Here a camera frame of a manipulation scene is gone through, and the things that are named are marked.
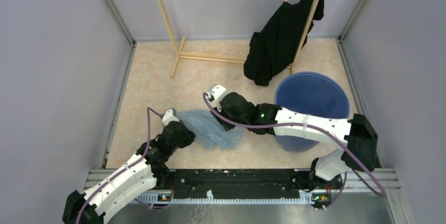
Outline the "light blue plastic trash bag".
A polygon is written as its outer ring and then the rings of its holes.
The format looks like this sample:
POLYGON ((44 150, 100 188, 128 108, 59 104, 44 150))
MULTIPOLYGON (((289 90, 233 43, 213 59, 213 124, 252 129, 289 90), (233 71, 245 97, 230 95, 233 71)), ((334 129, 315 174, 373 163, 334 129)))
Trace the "light blue plastic trash bag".
POLYGON ((179 111, 177 118, 195 134, 206 149, 235 149, 244 136, 244 129, 235 127, 226 130, 208 110, 192 109, 179 111))

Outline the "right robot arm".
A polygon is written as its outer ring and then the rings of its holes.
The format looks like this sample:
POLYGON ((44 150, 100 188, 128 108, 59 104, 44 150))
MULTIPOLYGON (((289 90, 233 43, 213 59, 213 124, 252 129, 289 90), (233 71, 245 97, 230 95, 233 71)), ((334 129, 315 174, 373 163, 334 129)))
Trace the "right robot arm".
POLYGON ((311 165, 308 180, 315 188, 323 188, 348 170, 370 175, 376 167, 378 134, 365 115, 333 119, 301 114, 274 104, 254 105, 235 92, 202 96, 207 105, 216 103, 210 111, 225 127, 334 145, 334 151, 316 158, 311 165))

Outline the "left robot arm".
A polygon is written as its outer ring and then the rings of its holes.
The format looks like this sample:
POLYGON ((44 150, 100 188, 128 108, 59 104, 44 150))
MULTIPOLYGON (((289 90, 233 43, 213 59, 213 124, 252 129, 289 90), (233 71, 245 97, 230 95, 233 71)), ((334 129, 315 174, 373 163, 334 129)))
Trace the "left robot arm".
POLYGON ((142 193, 166 187, 166 162, 173 153, 195 140, 182 121, 171 121, 119 169, 91 188, 73 191, 66 200, 63 223, 108 223, 115 214, 142 193))

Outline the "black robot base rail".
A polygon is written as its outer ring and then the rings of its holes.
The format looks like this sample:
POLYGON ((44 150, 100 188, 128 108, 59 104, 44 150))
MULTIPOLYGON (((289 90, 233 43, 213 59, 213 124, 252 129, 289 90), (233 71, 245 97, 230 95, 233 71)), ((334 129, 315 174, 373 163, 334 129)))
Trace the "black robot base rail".
POLYGON ((155 189, 173 192, 174 199, 203 199, 211 191, 217 200, 279 200, 324 195, 342 183, 340 175, 325 181, 308 169, 172 169, 155 189))

